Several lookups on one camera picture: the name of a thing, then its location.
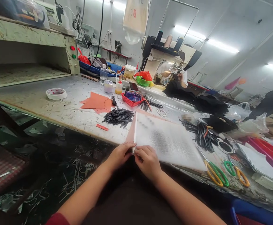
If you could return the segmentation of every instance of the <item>glue bottle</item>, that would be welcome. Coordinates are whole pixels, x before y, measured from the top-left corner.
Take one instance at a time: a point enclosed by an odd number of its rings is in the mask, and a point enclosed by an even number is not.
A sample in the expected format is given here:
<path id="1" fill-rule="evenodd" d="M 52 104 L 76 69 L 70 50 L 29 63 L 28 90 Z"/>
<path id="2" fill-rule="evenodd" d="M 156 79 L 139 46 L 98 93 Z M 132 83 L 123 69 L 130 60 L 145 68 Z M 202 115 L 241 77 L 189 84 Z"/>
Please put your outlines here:
<path id="1" fill-rule="evenodd" d="M 116 84 L 115 93 L 116 94 L 122 94 L 122 88 L 123 88 L 122 75 L 120 75 L 119 82 Z"/>

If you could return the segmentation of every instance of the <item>plastic bottle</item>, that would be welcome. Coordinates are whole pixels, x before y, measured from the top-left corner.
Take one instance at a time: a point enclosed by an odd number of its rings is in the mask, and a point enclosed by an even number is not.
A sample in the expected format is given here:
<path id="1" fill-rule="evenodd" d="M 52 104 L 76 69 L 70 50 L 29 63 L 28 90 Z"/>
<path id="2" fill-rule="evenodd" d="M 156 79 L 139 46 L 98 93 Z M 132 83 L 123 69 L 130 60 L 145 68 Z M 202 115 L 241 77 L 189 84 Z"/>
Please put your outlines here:
<path id="1" fill-rule="evenodd" d="M 104 81 L 107 80 L 107 69 L 106 69 L 106 65 L 103 64 L 102 68 L 100 69 L 100 84 L 104 85 Z"/>
<path id="2" fill-rule="evenodd" d="M 119 82 L 116 84 L 115 93 L 116 94 L 122 94 L 122 88 L 123 88 L 122 75 L 120 75 Z"/>

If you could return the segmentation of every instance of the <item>green-handled scissors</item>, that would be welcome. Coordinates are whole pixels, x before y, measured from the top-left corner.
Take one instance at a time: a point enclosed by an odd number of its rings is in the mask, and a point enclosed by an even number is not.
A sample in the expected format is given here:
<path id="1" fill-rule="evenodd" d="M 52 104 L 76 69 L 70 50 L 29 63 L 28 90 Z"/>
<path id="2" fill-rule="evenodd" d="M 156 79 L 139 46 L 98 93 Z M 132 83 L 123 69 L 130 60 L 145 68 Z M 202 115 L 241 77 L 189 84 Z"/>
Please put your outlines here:
<path id="1" fill-rule="evenodd" d="M 214 163 L 210 162 L 206 156 L 203 154 L 203 152 L 199 149 L 198 146 L 196 146 L 202 157 L 204 158 L 204 163 L 207 168 L 207 174 L 210 177 L 210 179 L 218 186 L 223 187 L 229 187 L 229 182 L 223 173 L 222 170 L 220 170 Z"/>
<path id="2" fill-rule="evenodd" d="M 237 177 L 239 178 L 239 181 L 241 182 L 241 184 L 244 185 L 245 187 L 249 187 L 250 182 L 248 181 L 247 177 L 243 174 L 243 172 L 237 166 L 235 166 L 233 164 L 230 155 L 228 155 L 228 160 L 229 161 L 224 162 L 224 166 L 227 169 L 228 173 L 230 173 L 232 176 L 237 175 Z"/>

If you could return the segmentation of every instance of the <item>white cloth bag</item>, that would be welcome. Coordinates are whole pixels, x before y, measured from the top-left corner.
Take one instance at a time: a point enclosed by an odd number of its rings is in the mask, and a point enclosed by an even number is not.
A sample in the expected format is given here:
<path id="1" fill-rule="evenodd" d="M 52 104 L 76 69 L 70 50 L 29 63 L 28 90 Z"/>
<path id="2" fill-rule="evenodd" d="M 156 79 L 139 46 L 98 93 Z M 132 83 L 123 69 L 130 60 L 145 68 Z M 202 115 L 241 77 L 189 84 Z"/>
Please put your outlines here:
<path id="1" fill-rule="evenodd" d="M 137 44 L 145 35 L 149 16 L 148 0 L 127 0 L 123 19 L 125 39 L 130 45 Z"/>

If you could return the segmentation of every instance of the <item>hand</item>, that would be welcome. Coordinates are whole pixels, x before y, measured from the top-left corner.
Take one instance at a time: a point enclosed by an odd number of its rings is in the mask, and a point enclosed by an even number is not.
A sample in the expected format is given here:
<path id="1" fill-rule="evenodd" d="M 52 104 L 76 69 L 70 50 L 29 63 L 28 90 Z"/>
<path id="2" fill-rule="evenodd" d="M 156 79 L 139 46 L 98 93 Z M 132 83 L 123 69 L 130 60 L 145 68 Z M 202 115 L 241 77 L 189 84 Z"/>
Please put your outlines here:
<path id="1" fill-rule="evenodd" d="M 137 144 L 132 142 L 125 142 L 118 147 L 116 147 L 104 164 L 108 167 L 108 169 L 113 173 L 115 170 L 120 168 L 132 155 L 131 153 L 127 153 L 128 149 L 135 147 Z"/>
<path id="2" fill-rule="evenodd" d="M 183 81 L 183 74 L 182 73 L 178 74 L 178 80 L 180 83 L 181 83 L 181 81 Z"/>
<path id="3" fill-rule="evenodd" d="M 172 73 L 173 73 L 172 71 L 167 70 L 167 71 L 165 71 L 165 72 L 162 72 L 161 75 L 162 75 L 163 77 L 167 78 L 167 77 L 170 76 Z"/>
<path id="4" fill-rule="evenodd" d="M 149 180 L 156 183 L 162 170 L 155 149 L 148 145 L 138 146 L 134 153 L 137 166 Z"/>

